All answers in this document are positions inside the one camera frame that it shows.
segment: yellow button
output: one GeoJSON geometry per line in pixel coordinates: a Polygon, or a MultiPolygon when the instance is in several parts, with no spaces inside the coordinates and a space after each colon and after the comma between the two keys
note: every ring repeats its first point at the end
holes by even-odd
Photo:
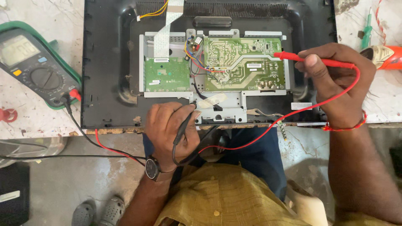
{"type": "Polygon", "coordinates": [[[13,72],[13,74],[14,74],[15,76],[18,76],[18,75],[20,75],[21,73],[22,73],[21,70],[16,70],[15,72],[13,72]]]}

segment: power supply board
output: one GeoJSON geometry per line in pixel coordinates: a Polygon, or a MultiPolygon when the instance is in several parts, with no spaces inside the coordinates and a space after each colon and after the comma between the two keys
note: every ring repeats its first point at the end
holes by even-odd
{"type": "Polygon", "coordinates": [[[283,61],[280,38],[204,38],[206,65],[224,72],[209,73],[206,91],[283,90],[283,61]]]}
{"type": "Polygon", "coordinates": [[[190,90],[189,62],[184,58],[146,58],[145,92],[190,90]]]}

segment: man's left hand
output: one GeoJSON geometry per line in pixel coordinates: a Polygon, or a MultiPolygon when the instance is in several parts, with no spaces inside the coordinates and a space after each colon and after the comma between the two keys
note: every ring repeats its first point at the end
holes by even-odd
{"type": "Polygon", "coordinates": [[[190,113],[191,118],[184,136],[176,146],[176,161],[185,159],[200,143],[195,120],[201,112],[194,109],[193,104],[183,106],[178,102],[169,102],[154,104],[148,111],[145,133],[155,147],[152,156],[159,162],[161,171],[164,173],[176,168],[172,160],[173,141],[177,136],[178,128],[190,113]]]}

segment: digital multimeter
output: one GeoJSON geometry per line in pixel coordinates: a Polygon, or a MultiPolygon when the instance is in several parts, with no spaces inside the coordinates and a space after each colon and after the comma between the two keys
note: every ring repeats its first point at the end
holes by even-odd
{"type": "MultiPolygon", "coordinates": [[[[80,76],[24,22],[0,25],[0,68],[42,97],[52,109],[64,107],[60,98],[81,90],[80,76]]],[[[70,103],[77,100],[71,97],[70,103]]]]}

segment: green screwdriver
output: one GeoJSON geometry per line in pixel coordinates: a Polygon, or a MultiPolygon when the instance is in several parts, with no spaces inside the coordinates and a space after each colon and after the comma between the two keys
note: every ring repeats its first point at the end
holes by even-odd
{"type": "Polygon", "coordinates": [[[367,25],[363,29],[364,36],[363,40],[361,41],[361,49],[365,49],[369,46],[371,40],[371,31],[373,27],[371,26],[371,7],[369,9],[369,15],[367,16],[367,25]]]}

